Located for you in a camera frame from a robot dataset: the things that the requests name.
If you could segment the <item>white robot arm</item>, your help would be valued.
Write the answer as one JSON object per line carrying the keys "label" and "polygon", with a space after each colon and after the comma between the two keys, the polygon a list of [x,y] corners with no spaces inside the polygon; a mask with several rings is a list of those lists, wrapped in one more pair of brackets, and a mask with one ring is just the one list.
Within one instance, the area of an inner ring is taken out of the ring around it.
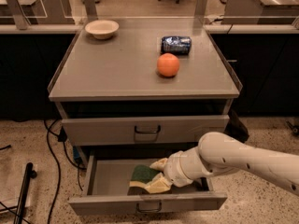
{"label": "white robot arm", "polygon": [[201,177],[244,170],[299,195],[299,156],[245,145],[224,133],[204,134],[196,147],[156,161],[158,174],[146,185],[150,193],[181,188]]}

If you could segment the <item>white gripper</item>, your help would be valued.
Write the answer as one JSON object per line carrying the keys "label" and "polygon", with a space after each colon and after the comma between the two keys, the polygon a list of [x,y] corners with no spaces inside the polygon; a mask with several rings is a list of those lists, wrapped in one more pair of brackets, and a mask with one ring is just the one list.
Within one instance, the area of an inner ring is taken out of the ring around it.
{"label": "white gripper", "polygon": [[188,158],[187,154],[183,151],[172,154],[168,158],[162,158],[149,167],[153,170],[163,172],[157,174],[153,179],[146,184],[145,190],[150,193],[163,193],[171,189],[174,185],[178,188],[188,186],[192,183],[182,169],[182,162]]}

